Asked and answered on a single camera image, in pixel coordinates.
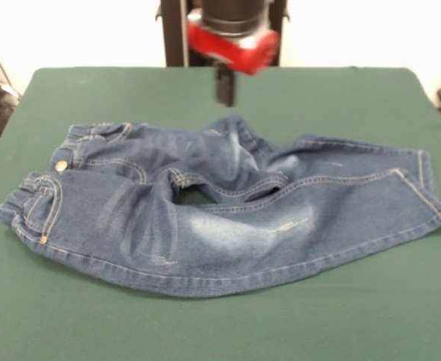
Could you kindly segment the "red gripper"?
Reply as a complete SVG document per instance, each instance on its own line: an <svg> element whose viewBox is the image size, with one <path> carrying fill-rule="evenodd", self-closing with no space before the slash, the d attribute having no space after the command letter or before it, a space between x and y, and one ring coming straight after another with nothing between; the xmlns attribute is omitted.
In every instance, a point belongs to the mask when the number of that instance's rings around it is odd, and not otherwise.
<svg viewBox="0 0 441 361"><path fill-rule="evenodd" d="M215 65L215 95L218 102L232 107L235 102L236 74L254 75L267 67L278 52L280 35L270 29L267 16L251 33L240 36L217 34L202 19L201 10L187 16L187 39L198 53L222 62Z"/></svg>

